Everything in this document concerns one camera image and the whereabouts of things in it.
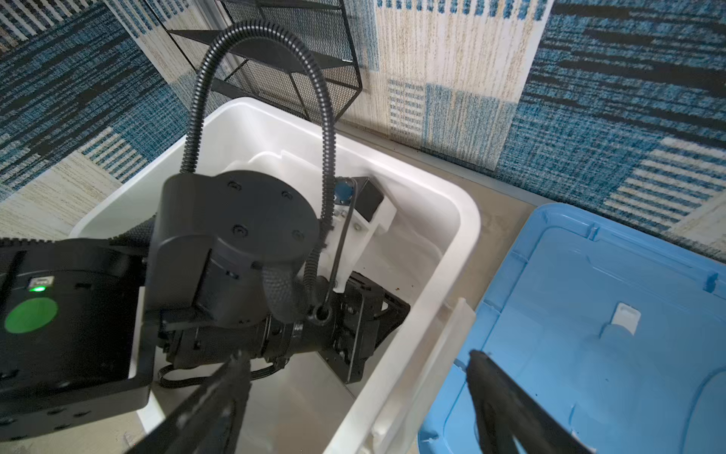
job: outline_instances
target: bolt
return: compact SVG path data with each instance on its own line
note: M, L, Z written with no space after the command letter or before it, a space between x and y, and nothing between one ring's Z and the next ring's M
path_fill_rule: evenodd
M244 225L241 225L241 224L236 224L236 225L235 225L235 226L234 226L234 227L232 228L232 233L233 233L233 234L235 234L235 235L236 235L236 236L238 236L238 237L244 238L244 237L246 237L246 236L247 236L247 234L248 234L249 232L247 231L247 227L245 227Z

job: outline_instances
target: blue plastic lid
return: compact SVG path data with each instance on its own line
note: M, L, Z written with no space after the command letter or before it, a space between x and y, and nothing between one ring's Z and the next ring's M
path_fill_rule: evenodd
M418 436L478 453L465 369L487 353L598 454L726 452L726 266L560 203L536 209Z

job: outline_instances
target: white storage container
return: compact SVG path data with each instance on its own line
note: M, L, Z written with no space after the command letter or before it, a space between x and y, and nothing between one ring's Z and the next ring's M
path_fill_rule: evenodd
M179 171L184 139L94 208L71 237L107 238L152 216L164 181ZM206 118L197 172L273 175L303 194L319 215L321 149L318 126L236 99ZM398 209L355 270L411 304L411 312L368 360L358 384L342 385L315 353L296 355L286 369L253 382L238 452L406 452L474 320L463 300L453 308L444 304L478 238L479 212L471 197L351 139L338 136L337 151L337 175L372 177ZM201 369L190 375L210 372ZM190 390L155 393L139 411L147 430Z

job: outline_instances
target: wire mesh rack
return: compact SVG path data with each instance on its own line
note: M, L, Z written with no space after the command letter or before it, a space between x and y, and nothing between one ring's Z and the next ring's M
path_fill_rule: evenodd
M330 92L338 120L362 90L362 80L343 0L224 0L218 4L231 22L264 19L297 35L313 52ZM201 63L194 45L208 46L219 30L165 28L196 71ZM250 39L232 47L236 68L216 77L212 90L230 98L255 97L320 124L315 91L302 66L283 46Z

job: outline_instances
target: green circle sticker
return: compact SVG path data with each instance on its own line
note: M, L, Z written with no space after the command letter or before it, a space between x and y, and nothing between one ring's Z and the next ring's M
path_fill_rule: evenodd
M58 313L58 304L50 298L26 299L5 317L8 333L30 333L50 323Z

